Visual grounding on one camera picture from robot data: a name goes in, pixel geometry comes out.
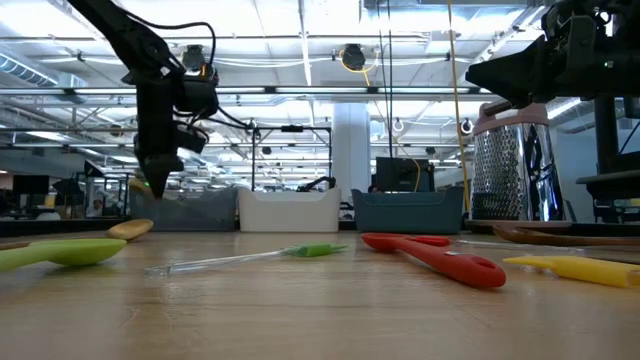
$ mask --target wooden table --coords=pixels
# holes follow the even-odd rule
[[[144,275],[149,266],[313,242],[350,247]],[[473,252],[496,262],[522,255]],[[477,290],[376,253],[356,233],[154,233],[99,266],[0,274],[0,359],[640,358],[640,291],[503,267],[504,287]]]

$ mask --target red spatula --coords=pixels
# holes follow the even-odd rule
[[[447,238],[397,234],[362,234],[362,240],[378,251],[400,250],[463,284],[477,288],[500,287],[507,281],[504,271],[493,262],[446,248]]]

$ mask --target gray bin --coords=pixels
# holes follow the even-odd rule
[[[351,190],[360,232],[455,234],[462,225],[464,188],[445,192],[363,194]]]
[[[131,218],[153,220],[154,231],[235,231],[238,191],[202,193],[197,199],[155,200],[131,191]]]

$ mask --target green plastic piece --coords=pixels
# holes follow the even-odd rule
[[[286,249],[286,253],[292,256],[299,257],[316,257],[332,254],[338,250],[349,247],[349,245],[333,245],[333,244],[309,244],[309,245],[294,245]]]
[[[0,251],[0,271],[50,261],[65,266],[99,263],[117,254],[127,242],[117,239],[51,240]]]

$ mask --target storage bin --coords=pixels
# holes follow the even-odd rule
[[[240,230],[246,232],[336,232],[340,189],[317,192],[252,192],[239,189]]]
[[[238,191],[204,192],[196,199],[162,199],[130,191],[131,218],[153,220],[152,231],[235,231]]]
[[[406,194],[351,192],[360,232],[455,234],[462,225],[462,187]]]

